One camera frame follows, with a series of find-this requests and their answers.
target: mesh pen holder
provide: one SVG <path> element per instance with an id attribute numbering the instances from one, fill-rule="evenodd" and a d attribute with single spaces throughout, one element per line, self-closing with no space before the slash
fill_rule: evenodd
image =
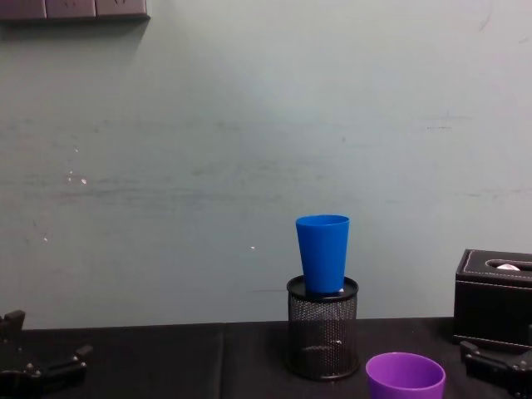
<path id="1" fill-rule="evenodd" d="M 288 367 L 316 381 L 348 377 L 359 367 L 356 320 L 358 284 L 344 279 L 343 292 L 308 293 L 303 276 L 288 290 Z"/>

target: white stitching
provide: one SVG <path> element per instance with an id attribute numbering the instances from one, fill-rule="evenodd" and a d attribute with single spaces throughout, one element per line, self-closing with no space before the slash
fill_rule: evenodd
<path id="1" fill-rule="evenodd" d="M 491 287 L 497 287 L 497 288 L 512 288 L 512 289 L 528 289 L 531 290 L 532 288 L 526 288 L 526 287 L 512 287 L 511 285 L 500 285 L 500 284 L 488 284 L 488 283 L 475 283 L 473 281 L 456 281 L 457 283 L 463 283 L 463 284 L 477 284 L 477 285 L 489 285 Z"/>
<path id="2" fill-rule="evenodd" d="M 476 340 L 478 340 L 478 341 L 488 341 L 488 342 L 504 343 L 505 345 L 512 345 L 512 346 L 514 346 L 514 347 L 530 347 L 530 346 L 528 346 L 528 345 L 521 345 L 520 343 L 512 343 L 512 342 L 496 341 L 495 339 L 487 339 L 487 338 L 467 337 L 467 336 L 465 336 L 465 335 L 458 335 L 458 334 L 455 334 L 455 337 L 457 337 L 457 338 L 476 339 Z"/>
<path id="3" fill-rule="evenodd" d="M 467 257 L 467 261 L 465 262 L 465 266 L 464 266 L 464 273 L 473 273 L 473 274 L 491 274 L 493 276 L 498 276 L 498 277 L 508 277 L 508 276 L 511 276 L 511 277 L 516 277 L 516 278 L 532 278 L 532 277 L 529 277 L 529 276 L 519 276 L 518 274 L 498 274 L 498 273 L 490 273 L 490 272 L 471 272 L 469 270 L 467 270 L 467 267 L 469 266 L 469 261 L 471 259 L 471 255 L 476 252 L 474 249 L 469 252 L 469 256 Z"/>

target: blue plastic cup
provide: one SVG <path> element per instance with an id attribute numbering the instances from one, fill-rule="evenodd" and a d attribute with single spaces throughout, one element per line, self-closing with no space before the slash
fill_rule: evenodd
<path id="1" fill-rule="evenodd" d="M 296 220 L 306 289 L 337 293 L 346 271 L 349 218 L 339 214 L 303 216 Z"/>

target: black table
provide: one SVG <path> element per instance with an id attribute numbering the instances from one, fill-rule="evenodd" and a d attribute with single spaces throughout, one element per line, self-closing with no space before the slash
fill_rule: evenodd
<path id="1" fill-rule="evenodd" d="M 286 369 L 284 322 L 30 331 L 22 341 L 44 359 L 70 355 L 85 343 L 95 348 L 85 385 L 50 399 L 364 399 L 363 365 L 394 351 L 439 362 L 447 373 L 446 399 L 510 398 L 466 376 L 458 347 L 448 341 L 451 324 L 449 318 L 359 321 L 362 367 L 339 382 L 311 382 Z"/>

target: tissue box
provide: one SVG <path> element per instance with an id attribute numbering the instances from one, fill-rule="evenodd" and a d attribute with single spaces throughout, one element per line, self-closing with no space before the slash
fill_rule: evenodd
<path id="1" fill-rule="evenodd" d="M 497 268 L 503 264 L 520 271 Z M 532 347 L 532 255 L 465 251 L 456 271 L 454 339 Z"/>

